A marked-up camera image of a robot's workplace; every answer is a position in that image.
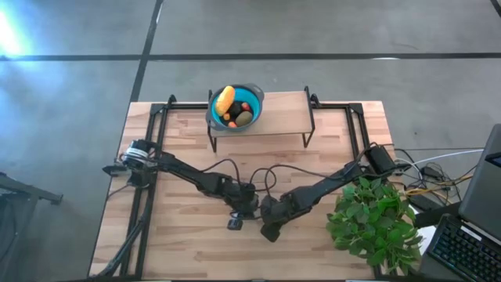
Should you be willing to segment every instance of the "white cable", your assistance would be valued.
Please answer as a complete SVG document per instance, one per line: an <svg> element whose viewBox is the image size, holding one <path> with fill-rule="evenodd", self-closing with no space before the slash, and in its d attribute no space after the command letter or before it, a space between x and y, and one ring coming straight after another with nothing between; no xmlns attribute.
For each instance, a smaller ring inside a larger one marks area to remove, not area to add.
<svg viewBox="0 0 501 282"><path fill-rule="evenodd" d="M459 155L459 154L468 154L468 153L477 153L477 152L482 152L484 149L480 149L480 150L469 150L469 151L463 151L463 152L456 152L456 153L450 153L450 154L445 154L445 155L440 155L440 156L437 156L437 157L430 157L428 159L424 159L424 160L421 160L421 161L417 161L411 165L417 165L417 164L420 164L422 162L425 162L425 161L432 161L432 160L436 160L438 158L441 158L441 157L450 157L450 156L456 156L456 155Z"/></svg>
<svg viewBox="0 0 501 282"><path fill-rule="evenodd" d="M403 161L403 162L405 162L405 163L407 163L407 164L411 165L413 168L415 168L415 169L416 169L416 171L417 171L417 175L419 176L419 178L420 178L421 182L423 182L423 176L421 175L420 170L417 168L417 166L416 166L415 164L413 164L413 163L412 163L412 162L410 162L410 161L407 161L407 160L404 160L404 159L398 158L398 157L397 157L397 158L395 158L395 160L397 160L397 161Z"/></svg>

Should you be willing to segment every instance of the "wooden shelf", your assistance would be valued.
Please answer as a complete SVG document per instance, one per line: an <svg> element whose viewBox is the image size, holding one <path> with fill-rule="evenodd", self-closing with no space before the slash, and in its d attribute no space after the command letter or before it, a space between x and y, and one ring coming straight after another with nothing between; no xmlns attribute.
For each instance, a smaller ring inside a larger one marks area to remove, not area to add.
<svg viewBox="0 0 501 282"><path fill-rule="evenodd" d="M242 132L216 131L212 137L301 134L312 131L309 101L305 91L267 92L263 111L251 127Z"/></svg>

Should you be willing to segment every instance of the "blue bowl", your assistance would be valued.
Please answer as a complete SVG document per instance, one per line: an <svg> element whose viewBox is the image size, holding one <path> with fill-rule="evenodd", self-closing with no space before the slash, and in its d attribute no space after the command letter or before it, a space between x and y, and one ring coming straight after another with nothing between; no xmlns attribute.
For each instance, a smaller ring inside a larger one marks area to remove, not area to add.
<svg viewBox="0 0 501 282"><path fill-rule="evenodd" d="M231 85L235 89L235 101L248 103L252 111L254 112L254 116L252 117L252 121L244 126L240 126L237 128L230 128L223 123L221 123L220 117L216 114L216 101L218 100L219 95L224 88L219 89L212 95L209 100L210 110L207 111L206 119L207 123L214 130L222 131L227 130L231 132L238 132L245 130L256 120L259 118L262 112L262 101L265 98L265 94L263 91L254 84L245 84L245 85Z"/></svg>

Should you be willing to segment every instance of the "leaf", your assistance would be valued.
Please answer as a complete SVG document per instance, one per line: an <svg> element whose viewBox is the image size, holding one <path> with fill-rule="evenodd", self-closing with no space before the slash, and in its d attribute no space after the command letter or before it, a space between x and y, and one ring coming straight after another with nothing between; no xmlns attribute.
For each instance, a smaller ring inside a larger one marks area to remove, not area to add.
<svg viewBox="0 0 501 282"><path fill-rule="evenodd" d="M366 225L366 232L371 233L372 235L376 234L376 229L374 226L371 226L370 224Z"/></svg>
<svg viewBox="0 0 501 282"><path fill-rule="evenodd" d="M397 222L395 223L395 228L400 230L402 234L407 234L413 226L408 224L407 222Z"/></svg>
<svg viewBox="0 0 501 282"><path fill-rule="evenodd" d="M345 212L350 207L350 205L351 205L350 201L342 201L336 205L334 211L337 213Z"/></svg>
<svg viewBox="0 0 501 282"><path fill-rule="evenodd" d="M374 253L374 245L371 241L369 240L362 240L360 242L360 245L362 246L362 248L366 249L367 250L367 254L372 254Z"/></svg>
<svg viewBox="0 0 501 282"><path fill-rule="evenodd" d="M421 252L419 248L408 247L407 251L413 256L416 260L421 259Z"/></svg>
<svg viewBox="0 0 501 282"><path fill-rule="evenodd" d="M386 211L384 211L384 215L392 220L397 219L397 212L394 208L387 208Z"/></svg>
<svg viewBox="0 0 501 282"><path fill-rule="evenodd" d="M392 187L383 185L382 188L383 188L383 192L384 192L384 194L386 196L392 196L393 195L394 191L393 191Z"/></svg>
<svg viewBox="0 0 501 282"><path fill-rule="evenodd" d="M346 186L343 189L343 196L344 199L346 200L353 200L353 197L355 196L355 188L353 186Z"/></svg>
<svg viewBox="0 0 501 282"><path fill-rule="evenodd" d="M344 218L344 215L340 212L336 213L335 215L329 216L329 221L330 222L336 222Z"/></svg>
<svg viewBox="0 0 501 282"><path fill-rule="evenodd" d="M357 222L361 224L366 224L367 220L369 220L369 215L367 215L363 211L359 211L359 213L357 214Z"/></svg>
<svg viewBox="0 0 501 282"><path fill-rule="evenodd" d="M359 255L360 252L362 251L362 246L360 244L357 244L358 242L355 242L350 245L350 255Z"/></svg>
<svg viewBox="0 0 501 282"><path fill-rule="evenodd" d="M332 222L328 222L328 223L326 224L326 229L327 229L327 231L329 231L329 233L332 233L332 232L334 231L334 228L335 228L335 227L336 227L336 226L335 226Z"/></svg>
<svg viewBox="0 0 501 282"><path fill-rule="evenodd" d="M336 238L336 240L334 241L334 247L338 250L348 250L348 248L350 247L350 241L349 240L346 240L344 238L341 238L341 237L338 237Z"/></svg>
<svg viewBox="0 0 501 282"><path fill-rule="evenodd" d="M330 232L330 234L334 237L343 237L347 234L347 228L348 226L346 225L346 223L341 223L341 224L337 224L333 229L332 231Z"/></svg>
<svg viewBox="0 0 501 282"><path fill-rule="evenodd" d="M409 216L409 218L414 222L416 221L416 215L414 214L414 210L411 209L411 207L407 208L407 211L405 211L405 214Z"/></svg>
<svg viewBox="0 0 501 282"><path fill-rule="evenodd" d="M359 193L359 196L365 197L365 198L376 198L376 196L374 196L374 194L370 190L362 190Z"/></svg>
<svg viewBox="0 0 501 282"><path fill-rule="evenodd" d="M407 240L409 238L412 238L412 237L416 236L416 234L417 234L417 229L410 230L409 233L407 233L406 235L404 235L403 239Z"/></svg>
<svg viewBox="0 0 501 282"><path fill-rule="evenodd" d="M386 238L386 234L387 234L387 228L378 228L376 230L376 235L379 237Z"/></svg>
<svg viewBox="0 0 501 282"><path fill-rule="evenodd" d="M359 177L360 186L364 189L370 188L370 182L366 178Z"/></svg>
<svg viewBox="0 0 501 282"><path fill-rule="evenodd" d="M413 246L415 244L418 244L421 242L421 240L423 240L423 236L418 236L410 241L407 241L405 244L408 245L408 246Z"/></svg>
<svg viewBox="0 0 501 282"><path fill-rule="evenodd" d="M409 256L401 256L399 259L401 262L404 262L406 264L411 264L416 261L414 257L409 257Z"/></svg>
<svg viewBox="0 0 501 282"><path fill-rule="evenodd" d="M407 211L407 208L409 207L409 201L408 200L405 200L405 201L402 201L402 203L400 203L400 210L401 211Z"/></svg>
<svg viewBox="0 0 501 282"><path fill-rule="evenodd" d="M376 248L381 249L381 248L386 248L386 242L382 237L378 237L376 239Z"/></svg>
<svg viewBox="0 0 501 282"><path fill-rule="evenodd" d="M386 256L386 250L380 249L379 251L376 251L374 255L372 255L367 259L367 264L369 264L370 266L380 265L381 263L383 263L385 256Z"/></svg>
<svg viewBox="0 0 501 282"><path fill-rule="evenodd" d="M359 226L356 224L351 224L350 228L352 233L357 233L359 231Z"/></svg>
<svg viewBox="0 0 501 282"><path fill-rule="evenodd" d="M376 209L369 214L369 223L375 223L380 218L380 211Z"/></svg>
<svg viewBox="0 0 501 282"><path fill-rule="evenodd" d="M377 203L377 207L380 209L380 210L384 210L386 207L393 207L397 204L397 201L395 199L392 199L392 198L384 198L384 199L381 199L378 203Z"/></svg>
<svg viewBox="0 0 501 282"><path fill-rule="evenodd" d="M407 265L403 262L400 262L399 266L400 266L400 269L402 270L402 272L404 273L404 275L408 276L409 275L409 265Z"/></svg>
<svg viewBox="0 0 501 282"><path fill-rule="evenodd" d="M401 239L401 237L402 237L402 233L400 232L400 230L393 229L388 234L388 241L390 241L391 243L394 243L394 242L398 241L399 239Z"/></svg>
<svg viewBox="0 0 501 282"><path fill-rule="evenodd" d="M373 234L370 232L364 232L362 233L362 239L368 240L373 237Z"/></svg>
<svg viewBox="0 0 501 282"><path fill-rule="evenodd" d="M390 227L395 221L387 218L386 216L381 216L381 218L377 221L377 226L381 228Z"/></svg>
<svg viewBox="0 0 501 282"><path fill-rule="evenodd" d="M381 178L379 179L374 179L371 183L370 183L370 188L374 189L376 187L379 187L381 186Z"/></svg>
<svg viewBox="0 0 501 282"><path fill-rule="evenodd" d="M353 217L353 215L356 215L357 212L360 212L362 210L362 204L360 203L353 203L350 205L350 208L346 211L346 216L350 219Z"/></svg>
<svg viewBox="0 0 501 282"><path fill-rule="evenodd" d="M374 192L374 196L376 196L376 199L378 199L378 200L384 197L383 187L381 187L381 186L376 187L373 192Z"/></svg>

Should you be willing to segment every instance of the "laptop keyboard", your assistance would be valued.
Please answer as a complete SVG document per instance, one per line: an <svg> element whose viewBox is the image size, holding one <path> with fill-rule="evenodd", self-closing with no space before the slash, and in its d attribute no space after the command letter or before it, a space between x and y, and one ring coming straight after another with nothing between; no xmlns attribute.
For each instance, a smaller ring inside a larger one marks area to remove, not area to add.
<svg viewBox="0 0 501 282"><path fill-rule="evenodd" d="M484 244L480 237L470 235L460 227L442 218L442 227L431 255L438 261L473 281L501 282L501 251L492 244Z"/></svg>

